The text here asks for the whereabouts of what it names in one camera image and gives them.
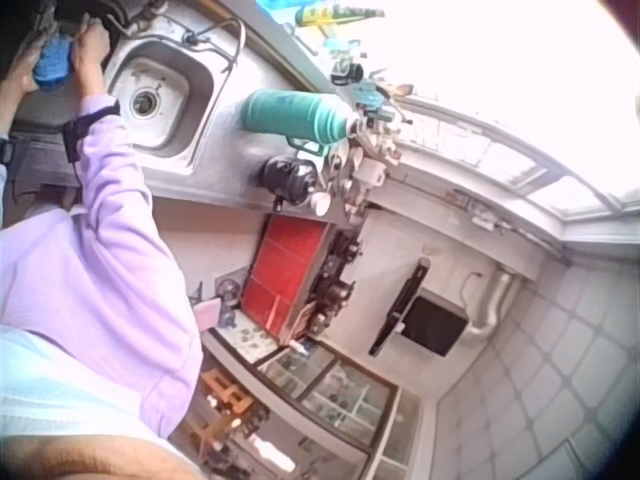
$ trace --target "hand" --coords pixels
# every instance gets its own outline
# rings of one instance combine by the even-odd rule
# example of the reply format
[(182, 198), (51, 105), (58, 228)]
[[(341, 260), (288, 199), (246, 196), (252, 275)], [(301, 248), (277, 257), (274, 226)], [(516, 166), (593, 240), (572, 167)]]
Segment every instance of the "hand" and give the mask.
[(109, 32), (99, 18), (82, 17), (71, 53), (82, 97), (105, 92), (101, 63), (109, 54)]
[(35, 92), (38, 85), (33, 79), (33, 68), (36, 66), (44, 44), (44, 37), (34, 41), (25, 52), (18, 57), (7, 76), (2, 81), (5, 95), (9, 95), (14, 102), (20, 103), (27, 93)]
[(33, 67), (40, 58), (44, 37), (38, 38), (18, 57), (5, 79), (0, 82), (0, 135), (7, 135), (18, 105), (27, 94), (38, 89)]

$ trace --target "green thermos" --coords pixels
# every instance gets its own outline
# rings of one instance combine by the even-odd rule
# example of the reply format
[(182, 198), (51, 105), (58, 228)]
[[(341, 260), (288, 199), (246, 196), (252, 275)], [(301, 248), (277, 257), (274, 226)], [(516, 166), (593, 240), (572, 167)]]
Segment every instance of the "green thermos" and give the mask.
[[(252, 93), (242, 106), (242, 123), (251, 132), (284, 135), (293, 148), (321, 157), (328, 145), (362, 128), (358, 114), (337, 95), (287, 90)], [(311, 150), (300, 140), (320, 148)]]

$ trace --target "person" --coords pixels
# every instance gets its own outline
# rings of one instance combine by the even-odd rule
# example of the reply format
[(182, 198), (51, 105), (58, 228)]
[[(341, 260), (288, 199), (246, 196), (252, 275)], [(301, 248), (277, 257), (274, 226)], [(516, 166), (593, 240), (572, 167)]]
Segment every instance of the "person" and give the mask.
[[(0, 85), (2, 135), (37, 88), (41, 47)], [(72, 49), (80, 118), (116, 102), (108, 52), (101, 22), (84, 21)], [(18, 478), (200, 478), (166, 440), (194, 393), (200, 337), (138, 154), (116, 114), (76, 148), (82, 205), (0, 233), (3, 463)]]

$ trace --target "purple sweater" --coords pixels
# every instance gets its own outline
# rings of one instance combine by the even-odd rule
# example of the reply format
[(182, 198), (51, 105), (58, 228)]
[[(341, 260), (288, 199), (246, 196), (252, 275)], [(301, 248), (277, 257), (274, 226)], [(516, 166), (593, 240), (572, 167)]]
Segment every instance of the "purple sweater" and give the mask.
[[(82, 114), (114, 101), (85, 98)], [(56, 209), (0, 233), (1, 322), (138, 392), (140, 419), (166, 438), (202, 363), (184, 277), (158, 235), (122, 120), (95, 123), (78, 148), (84, 211)]]

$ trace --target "black kettle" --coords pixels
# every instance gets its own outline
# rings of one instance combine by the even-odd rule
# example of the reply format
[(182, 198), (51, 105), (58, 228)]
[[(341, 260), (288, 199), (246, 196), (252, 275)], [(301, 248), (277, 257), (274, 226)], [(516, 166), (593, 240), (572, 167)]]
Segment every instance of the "black kettle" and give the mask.
[(280, 212), (285, 201), (294, 207), (307, 201), (316, 191), (318, 170), (311, 160), (273, 157), (263, 165), (260, 183), (276, 196), (273, 211)]

